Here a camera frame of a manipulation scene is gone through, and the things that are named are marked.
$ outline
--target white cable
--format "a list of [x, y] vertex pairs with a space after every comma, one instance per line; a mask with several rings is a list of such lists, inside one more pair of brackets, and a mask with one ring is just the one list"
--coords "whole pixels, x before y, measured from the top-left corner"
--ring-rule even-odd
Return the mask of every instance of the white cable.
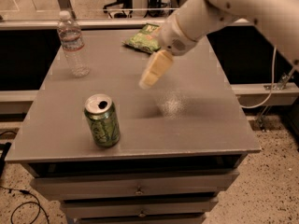
[[277, 48], [274, 48], [273, 50], [273, 57], [272, 57], [272, 79], [271, 79], [271, 89], [270, 92], [268, 94], [268, 96], [264, 99], [264, 101], [262, 101], [261, 103], [257, 104], [257, 105], [253, 105], [253, 106], [243, 106], [241, 105], [242, 108], [257, 108], [259, 106], [262, 106], [264, 103], [266, 103], [271, 95], [272, 95], [272, 91], [273, 91], [273, 86], [274, 86], [274, 70], [275, 70], [275, 58], [277, 55]]

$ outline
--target bottle cap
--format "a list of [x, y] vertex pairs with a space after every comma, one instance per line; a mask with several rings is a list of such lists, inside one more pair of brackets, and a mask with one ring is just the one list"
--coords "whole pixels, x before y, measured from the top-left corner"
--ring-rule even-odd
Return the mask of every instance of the bottle cap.
[[69, 13], [69, 11], [61, 11], [59, 13], [59, 17], [63, 20], [67, 20], [71, 18], [71, 14]]

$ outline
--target black cable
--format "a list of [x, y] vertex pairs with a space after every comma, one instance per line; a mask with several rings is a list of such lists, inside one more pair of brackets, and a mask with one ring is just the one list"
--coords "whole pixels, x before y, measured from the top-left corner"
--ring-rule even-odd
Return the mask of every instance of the black cable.
[[4, 131], [4, 132], [0, 133], [0, 136], [4, 135], [6, 133], [13, 133], [13, 134], [17, 135], [17, 133], [15, 133], [14, 131]]
[[45, 211], [45, 209], [41, 206], [40, 204], [40, 201], [38, 200], [38, 198], [32, 194], [29, 190], [24, 190], [24, 189], [11, 189], [11, 188], [5, 188], [3, 186], [0, 186], [1, 189], [6, 189], [8, 190], [8, 193], [11, 193], [11, 191], [18, 191], [20, 193], [22, 193], [23, 195], [30, 195], [32, 196], [33, 198], [36, 199], [36, 202], [33, 202], [33, 201], [28, 201], [28, 202], [25, 202], [25, 203], [22, 203], [20, 205], [18, 205], [12, 212], [11, 216], [10, 216], [10, 223], [11, 224], [14, 224], [13, 222], [13, 216], [14, 214], [16, 213], [16, 211], [18, 209], [20, 209], [22, 206], [26, 205], [26, 204], [34, 204], [34, 205], [37, 205], [38, 206], [38, 213], [36, 214], [35, 218], [30, 222], [30, 224], [33, 224], [35, 223], [35, 221], [38, 219], [39, 215], [40, 215], [40, 210], [43, 211], [45, 217], [46, 217], [46, 220], [47, 220], [47, 223], [50, 224], [50, 221], [49, 221], [49, 217], [48, 217], [48, 214], [47, 212]]

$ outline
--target can top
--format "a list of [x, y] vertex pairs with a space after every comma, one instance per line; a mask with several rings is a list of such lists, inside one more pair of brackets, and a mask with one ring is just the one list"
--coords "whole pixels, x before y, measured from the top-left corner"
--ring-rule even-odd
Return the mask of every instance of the can top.
[[112, 106], [112, 99], [105, 94], [95, 94], [85, 102], [85, 108], [92, 114], [103, 114]]

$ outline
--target drawer knob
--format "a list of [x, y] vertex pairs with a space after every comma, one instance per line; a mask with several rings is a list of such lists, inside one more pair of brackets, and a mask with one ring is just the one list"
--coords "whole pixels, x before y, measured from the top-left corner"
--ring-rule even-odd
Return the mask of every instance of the drawer knob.
[[146, 215], [143, 211], [141, 211], [140, 214], [139, 214], [138, 216], [139, 216], [139, 217], [146, 217], [147, 215]]
[[144, 192], [141, 190], [141, 187], [138, 187], [137, 191], [135, 192], [135, 195], [140, 196], [140, 195], [143, 195], [143, 194], [144, 194]]

